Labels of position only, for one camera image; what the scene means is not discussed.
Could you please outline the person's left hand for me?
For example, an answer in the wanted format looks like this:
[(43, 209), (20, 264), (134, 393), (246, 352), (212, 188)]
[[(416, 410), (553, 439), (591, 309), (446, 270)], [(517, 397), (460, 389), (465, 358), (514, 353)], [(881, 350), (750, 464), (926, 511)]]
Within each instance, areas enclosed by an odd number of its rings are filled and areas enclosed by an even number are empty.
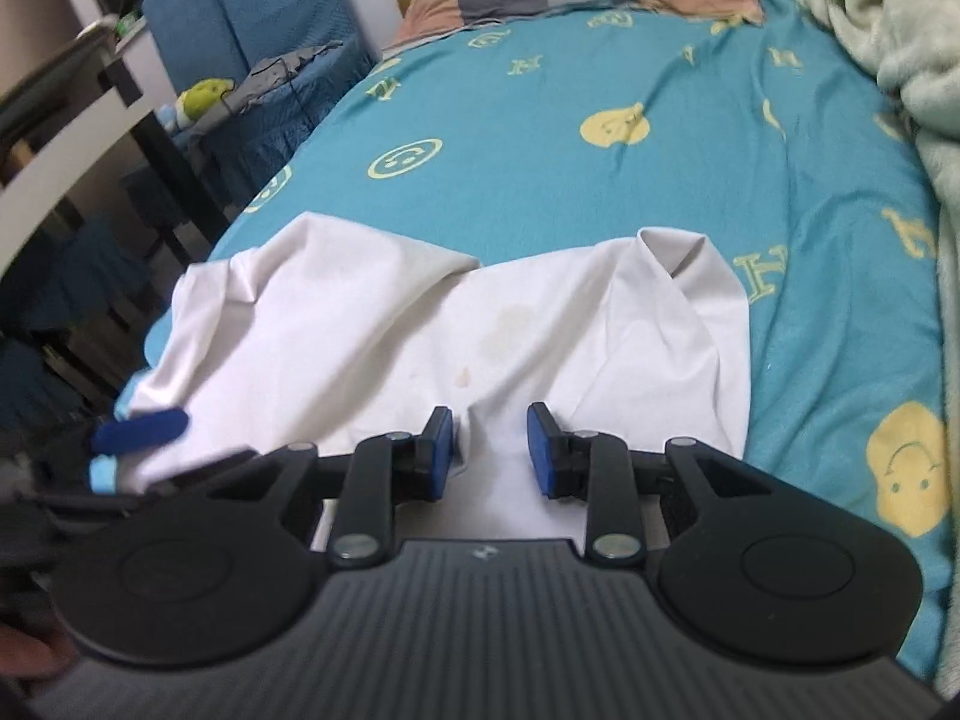
[(62, 629), (25, 632), (7, 624), (0, 628), (0, 671), (7, 678), (55, 678), (75, 660), (75, 647)]

